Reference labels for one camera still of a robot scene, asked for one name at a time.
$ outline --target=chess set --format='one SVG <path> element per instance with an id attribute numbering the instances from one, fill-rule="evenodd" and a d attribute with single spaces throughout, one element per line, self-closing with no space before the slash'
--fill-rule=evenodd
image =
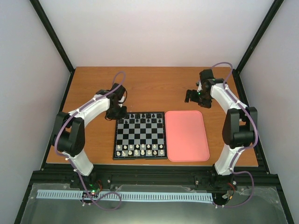
<path id="1" fill-rule="evenodd" d="M 128 112 L 116 121 L 114 160 L 167 159 L 164 112 Z"/>

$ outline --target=wooden tabletop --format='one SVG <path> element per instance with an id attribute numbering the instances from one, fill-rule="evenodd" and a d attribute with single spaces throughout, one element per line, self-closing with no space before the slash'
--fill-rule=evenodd
<path id="1" fill-rule="evenodd" d="M 116 160 L 113 157 L 115 121 L 104 119 L 105 113 L 95 118 L 85 130 L 85 152 L 93 164 L 129 164 L 129 165 L 176 165 L 176 166 L 211 166 L 219 158 L 224 142 L 222 128 L 225 112 L 213 100 L 212 108 L 206 109 L 197 103 L 185 103 L 188 89 L 197 89 L 199 72 L 207 67 L 77 67 L 63 111 L 72 111 L 90 100 L 100 89 L 110 89 L 112 79 L 118 71 L 125 71 L 127 78 L 124 87 L 128 91 L 125 105 L 128 112 L 188 111 L 202 113 L 210 158 L 204 162 L 171 162 L 170 160 Z M 216 78 L 225 78 L 229 68 L 213 69 Z M 233 78 L 228 85 L 237 96 Z M 47 163 L 66 163 L 64 158 L 50 149 Z M 242 153 L 237 166 L 257 166 L 253 149 Z"/>

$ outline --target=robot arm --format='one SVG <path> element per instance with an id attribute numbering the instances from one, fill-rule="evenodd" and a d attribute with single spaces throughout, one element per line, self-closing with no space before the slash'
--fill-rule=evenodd
<path id="1" fill-rule="evenodd" d="M 116 86 L 118 86 L 118 84 L 115 83 L 111 89 L 114 89 Z M 74 168 L 84 176 L 90 175 L 93 169 L 93 164 L 89 161 L 84 151 L 85 127 L 90 121 L 103 112 L 106 112 L 106 119 L 124 118 L 127 112 L 127 108 L 122 106 L 125 100 L 123 96 L 125 91 L 126 89 L 121 85 L 115 92 L 100 98 L 109 92 L 100 90 L 90 101 L 80 108 L 69 113 L 59 112 L 56 116 L 50 138 L 52 145 L 55 144 L 56 137 L 63 124 L 70 116 L 75 114 L 70 123 L 66 126 L 67 128 L 71 128 L 71 130 L 63 130 L 58 140 L 57 149 L 67 157 L 67 160 L 70 159 Z"/>
<path id="2" fill-rule="evenodd" d="M 249 146 L 255 139 L 254 128 L 240 106 L 247 110 L 255 125 L 257 111 L 254 107 L 248 107 L 240 102 L 227 84 L 223 86 L 224 79 L 214 78 L 211 69 L 203 70 L 199 75 L 198 89 L 187 90 L 185 102 L 191 100 L 202 107 L 211 108 L 212 99 L 215 99 L 226 113 L 222 130 L 225 145 L 215 163 L 215 170 L 218 175 L 230 175 L 242 153 L 241 149 Z"/>

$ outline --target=gray floor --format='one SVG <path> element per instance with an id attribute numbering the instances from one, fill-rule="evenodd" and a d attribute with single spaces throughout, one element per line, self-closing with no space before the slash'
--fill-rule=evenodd
<path id="1" fill-rule="evenodd" d="M 256 188 L 256 193 L 247 204 L 234 208 L 217 208 L 206 203 L 138 203 L 123 202 L 116 211 L 105 212 L 96 206 L 82 207 L 78 200 L 34 199 L 39 187 L 30 195 L 22 223 L 24 224 L 285 224 L 284 212 L 275 190 Z M 246 191 L 236 192 L 228 205 L 243 202 Z M 107 208 L 117 202 L 101 202 Z"/>

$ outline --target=black metal frame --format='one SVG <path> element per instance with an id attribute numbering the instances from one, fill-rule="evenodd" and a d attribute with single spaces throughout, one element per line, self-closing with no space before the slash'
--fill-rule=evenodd
<path id="1" fill-rule="evenodd" d="M 270 22 L 274 18 L 279 7 L 284 0 L 274 0 L 268 13 L 266 14 L 262 24 L 257 30 L 254 38 L 248 46 L 244 56 L 242 57 L 236 70 L 233 70 L 233 77 L 238 91 L 239 98 L 242 102 L 248 105 L 246 94 L 243 88 L 242 81 L 240 79 L 240 73 L 243 70 L 246 62 L 253 53 L 255 47 L 259 43 L 263 34 L 265 33 Z M 64 107 L 64 103 L 70 89 L 70 85 L 75 74 L 73 68 L 65 50 L 63 49 L 53 27 L 50 24 L 41 4 L 38 0 L 30 0 L 36 13 L 45 26 L 49 36 L 51 37 L 54 45 L 56 46 L 61 58 L 63 59 L 66 67 L 70 71 L 70 78 L 65 90 L 59 111 Z M 21 222 L 22 215 L 24 213 L 28 196 L 30 194 L 32 185 L 34 183 L 69 183 L 73 187 L 82 188 L 73 169 L 68 164 L 48 164 L 46 159 L 50 150 L 50 144 L 48 144 L 41 170 L 34 171 L 30 179 L 28 188 L 26 190 L 23 202 L 20 206 L 15 224 Z M 256 186 L 269 186 L 276 187 L 278 195 L 288 223 L 294 223 L 292 215 L 290 213 L 288 204 L 285 199 L 279 178 L 277 175 L 270 174 L 269 167 L 263 152 L 260 141 L 254 148 L 256 158 L 258 161 L 258 167 L 235 167 L 235 171 L 247 170 L 251 172 L 254 177 Z M 119 166 L 119 165 L 95 165 L 94 170 L 100 175 L 104 188 L 110 189 L 112 186 L 119 186 L 123 184 L 141 184 L 141 185 L 178 185 L 187 186 L 196 190 L 206 190 L 208 192 L 216 193 L 217 191 L 212 189 L 208 183 L 209 171 L 211 167 L 176 167 L 176 166 Z M 239 186 L 251 185 L 251 180 L 247 175 L 235 176 L 235 181 Z"/>

